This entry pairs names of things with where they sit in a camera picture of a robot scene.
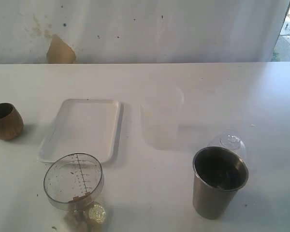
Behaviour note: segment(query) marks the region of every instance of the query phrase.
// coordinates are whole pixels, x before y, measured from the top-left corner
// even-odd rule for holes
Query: transparent plastic cup
[[[155,83],[141,102],[142,133],[146,143],[155,149],[172,147],[184,94],[175,85]]]

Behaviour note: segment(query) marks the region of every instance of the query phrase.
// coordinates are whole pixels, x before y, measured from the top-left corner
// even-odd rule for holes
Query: wooden cup
[[[13,139],[20,135],[23,128],[23,119],[15,107],[10,103],[0,103],[0,139]]]

